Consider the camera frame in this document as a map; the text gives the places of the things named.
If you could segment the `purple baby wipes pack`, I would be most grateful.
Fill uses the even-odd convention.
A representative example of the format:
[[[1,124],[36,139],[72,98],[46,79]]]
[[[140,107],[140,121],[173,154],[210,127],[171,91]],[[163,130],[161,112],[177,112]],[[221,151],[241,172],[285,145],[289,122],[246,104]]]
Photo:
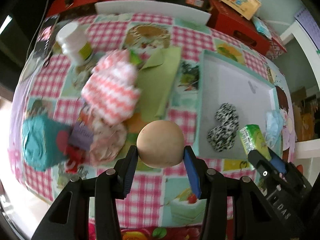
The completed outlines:
[[[68,139],[68,143],[89,152],[93,143],[93,135],[93,132],[83,122],[77,121]]]

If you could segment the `white shelf unit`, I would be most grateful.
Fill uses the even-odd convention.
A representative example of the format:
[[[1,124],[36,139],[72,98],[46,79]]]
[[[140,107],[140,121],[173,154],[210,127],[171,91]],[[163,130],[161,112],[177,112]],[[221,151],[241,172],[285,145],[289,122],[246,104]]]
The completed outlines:
[[[318,50],[314,42],[297,20],[280,36],[284,45],[288,44],[294,38],[308,59],[319,88],[319,53],[317,52]],[[296,159],[319,158],[319,139],[297,142],[295,150]]]

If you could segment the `pink fabric scrunchie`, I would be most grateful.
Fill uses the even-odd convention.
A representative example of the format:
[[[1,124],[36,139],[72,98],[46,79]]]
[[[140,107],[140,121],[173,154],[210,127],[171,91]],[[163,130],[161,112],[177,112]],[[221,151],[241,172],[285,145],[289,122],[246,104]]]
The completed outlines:
[[[125,144],[126,127],[122,123],[109,126],[99,116],[90,118],[88,126],[93,132],[93,142],[88,152],[90,164],[100,166],[113,161]]]

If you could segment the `black smartphone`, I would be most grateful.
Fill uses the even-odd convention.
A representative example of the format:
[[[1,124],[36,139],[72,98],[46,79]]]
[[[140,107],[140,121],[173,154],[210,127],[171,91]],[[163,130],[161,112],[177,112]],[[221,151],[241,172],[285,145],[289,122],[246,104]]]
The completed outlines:
[[[53,46],[55,27],[59,21],[59,14],[46,18],[37,36],[33,59],[45,60]]]

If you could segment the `blue surgical face mask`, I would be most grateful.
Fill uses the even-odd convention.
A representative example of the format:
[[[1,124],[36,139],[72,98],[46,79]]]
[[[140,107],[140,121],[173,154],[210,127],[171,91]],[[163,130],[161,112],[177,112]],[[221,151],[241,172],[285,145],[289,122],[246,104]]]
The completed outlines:
[[[272,110],[266,113],[265,141],[269,148],[274,148],[284,126],[284,118],[280,111]]]

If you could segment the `beige round sponge ball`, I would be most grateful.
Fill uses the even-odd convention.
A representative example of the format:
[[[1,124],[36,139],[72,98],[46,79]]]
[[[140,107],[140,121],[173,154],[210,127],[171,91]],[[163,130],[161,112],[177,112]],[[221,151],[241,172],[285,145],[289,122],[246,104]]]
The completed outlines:
[[[176,166],[183,160],[184,135],[174,122],[153,121],[140,131],[137,149],[141,161],[148,167]]]

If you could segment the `teal square toy box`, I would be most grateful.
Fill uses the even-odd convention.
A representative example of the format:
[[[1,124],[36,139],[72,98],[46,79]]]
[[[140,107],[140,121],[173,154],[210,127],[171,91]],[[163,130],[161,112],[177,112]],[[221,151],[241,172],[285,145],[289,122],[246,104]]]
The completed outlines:
[[[22,153],[25,163],[45,171],[68,159],[65,154],[71,126],[47,115],[27,118],[22,126]]]

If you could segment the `pink white zigzag cloth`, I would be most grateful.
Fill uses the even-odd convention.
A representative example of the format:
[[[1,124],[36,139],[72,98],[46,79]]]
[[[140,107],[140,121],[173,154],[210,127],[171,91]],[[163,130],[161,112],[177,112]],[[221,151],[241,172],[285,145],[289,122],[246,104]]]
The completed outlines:
[[[129,50],[109,51],[92,69],[81,97],[107,124],[117,125],[133,116],[140,97],[137,76]]]

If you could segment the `green tissue pack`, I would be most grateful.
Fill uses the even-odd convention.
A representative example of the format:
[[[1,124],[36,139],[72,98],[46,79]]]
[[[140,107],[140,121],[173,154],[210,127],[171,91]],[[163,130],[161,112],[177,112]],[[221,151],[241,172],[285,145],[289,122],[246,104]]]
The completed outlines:
[[[134,51],[130,50],[130,63],[137,68],[140,68],[143,64],[143,60],[140,58],[140,56],[135,53]]]
[[[252,150],[257,150],[268,161],[272,159],[265,138],[258,125],[246,125],[240,129],[239,136],[246,155]]]

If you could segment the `purple perforated basket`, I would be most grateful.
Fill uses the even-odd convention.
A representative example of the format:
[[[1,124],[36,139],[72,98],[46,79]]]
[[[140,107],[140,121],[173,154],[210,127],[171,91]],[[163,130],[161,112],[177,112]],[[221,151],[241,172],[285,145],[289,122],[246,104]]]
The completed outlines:
[[[317,48],[317,54],[319,54],[319,46],[320,46],[320,29],[311,15],[311,13],[303,7],[300,9],[295,15],[295,20],[303,27],[306,33],[309,35],[313,43]]]

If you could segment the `leopard print scrunchie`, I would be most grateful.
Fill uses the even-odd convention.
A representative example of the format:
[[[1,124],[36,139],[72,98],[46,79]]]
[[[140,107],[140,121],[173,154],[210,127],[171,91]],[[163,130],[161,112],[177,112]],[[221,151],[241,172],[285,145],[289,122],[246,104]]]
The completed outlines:
[[[230,150],[234,146],[239,129],[236,107],[230,103],[223,103],[215,113],[215,120],[219,125],[208,132],[207,141],[215,152]]]

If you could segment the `blue wet wipes pack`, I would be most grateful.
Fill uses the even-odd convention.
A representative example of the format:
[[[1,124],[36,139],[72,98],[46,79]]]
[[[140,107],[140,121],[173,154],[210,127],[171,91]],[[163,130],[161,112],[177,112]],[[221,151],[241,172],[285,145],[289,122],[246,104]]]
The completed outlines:
[[[267,27],[267,25],[258,17],[253,16],[252,22],[256,28],[256,31],[260,33],[261,35],[264,35],[269,40],[272,40],[272,35]]]

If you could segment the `light green microfiber cloth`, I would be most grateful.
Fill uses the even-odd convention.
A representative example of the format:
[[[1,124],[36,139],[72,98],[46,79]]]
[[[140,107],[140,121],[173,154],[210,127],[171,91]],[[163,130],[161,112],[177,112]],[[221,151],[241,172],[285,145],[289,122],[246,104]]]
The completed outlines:
[[[180,60],[180,47],[156,49],[138,71],[137,87],[141,90],[138,110],[144,122],[164,116]]]

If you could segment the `red yarn bow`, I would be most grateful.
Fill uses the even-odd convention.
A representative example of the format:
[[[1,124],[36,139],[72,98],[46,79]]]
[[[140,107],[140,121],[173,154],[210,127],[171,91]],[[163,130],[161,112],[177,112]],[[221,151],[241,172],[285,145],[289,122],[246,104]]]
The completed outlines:
[[[65,172],[76,174],[78,167],[85,161],[86,151],[69,139],[67,131],[59,131],[56,136],[57,148],[66,157]]]

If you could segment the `white board strip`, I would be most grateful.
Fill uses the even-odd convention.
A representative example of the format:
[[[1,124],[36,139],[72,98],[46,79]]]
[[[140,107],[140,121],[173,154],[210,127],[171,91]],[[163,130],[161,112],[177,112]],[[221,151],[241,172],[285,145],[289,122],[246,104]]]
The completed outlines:
[[[141,12],[147,14],[161,14],[180,18],[197,25],[206,25],[211,14],[184,5],[165,3],[151,0],[115,0],[95,3],[98,14],[123,14]]]

